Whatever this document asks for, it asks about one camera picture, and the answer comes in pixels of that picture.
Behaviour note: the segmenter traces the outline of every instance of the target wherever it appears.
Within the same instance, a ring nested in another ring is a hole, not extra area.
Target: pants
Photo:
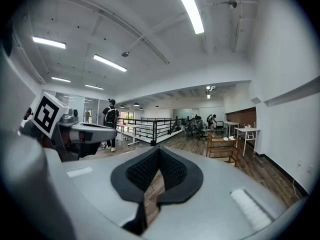
[[[105,124],[105,126],[112,127],[112,128],[115,128],[115,129],[117,128],[114,124],[108,123],[108,122]],[[115,148],[116,147],[116,138],[113,138],[111,140],[111,142],[110,142],[110,140],[107,140],[106,144],[107,144],[108,147],[111,146],[111,148]]]

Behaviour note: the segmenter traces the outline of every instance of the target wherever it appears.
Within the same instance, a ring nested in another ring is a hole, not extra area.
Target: railing post
[[[150,142],[151,146],[155,146],[157,144],[157,141],[155,140],[155,121],[152,122],[153,123],[153,127],[152,127],[152,140]]]

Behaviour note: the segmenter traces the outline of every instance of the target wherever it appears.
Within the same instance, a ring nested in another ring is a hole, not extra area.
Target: desk
[[[238,126],[238,122],[229,122],[229,121],[223,121],[223,129],[225,128],[226,125],[226,134],[228,135],[228,126],[229,126],[229,137],[230,137],[230,132],[231,132],[231,126]]]
[[[118,124],[117,126],[120,126],[121,129],[120,129],[120,138],[119,139],[122,139],[122,133],[124,132],[124,127],[128,127],[128,128],[133,128],[133,137],[132,137],[132,142],[128,144],[128,146],[132,145],[132,144],[136,144],[136,143],[139,143],[139,141],[136,141],[136,127],[138,125],[135,125],[135,124]]]
[[[258,131],[260,131],[257,128],[234,128],[237,130],[237,135],[236,137],[239,138],[239,131],[245,133],[245,138],[244,138],[244,147],[243,147],[243,154],[242,156],[245,155],[245,149],[246,149],[246,143],[247,140],[248,141],[253,141],[254,140],[254,147],[253,147],[253,155],[255,155],[256,153],[256,143],[257,143],[257,136],[258,136]]]

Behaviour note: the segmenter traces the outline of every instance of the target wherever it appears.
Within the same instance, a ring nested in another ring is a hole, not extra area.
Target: power outlet
[[[309,165],[307,172],[309,174],[313,174],[314,173],[314,166],[312,164]]]

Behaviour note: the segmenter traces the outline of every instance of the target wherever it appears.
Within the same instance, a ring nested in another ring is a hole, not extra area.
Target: black baseboard
[[[252,145],[251,143],[249,143],[248,141],[246,142],[247,145],[249,145],[250,147],[254,148],[254,145]],[[295,180],[294,178],[287,173],[284,169],[282,169],[282,167],[280,167],[275,161],[273,161],[269,156],[267,156],[266,154],[259,154],[259,153],[255,153],[255,155],[258,158],[266,158],[275,168],[277,168],[291,183],[293,183],[294,187],[299,190],[299,192],[301,193],[301,195],[303,197],[307,197],[309,196],[309,194],[307,193],[307,191]]]

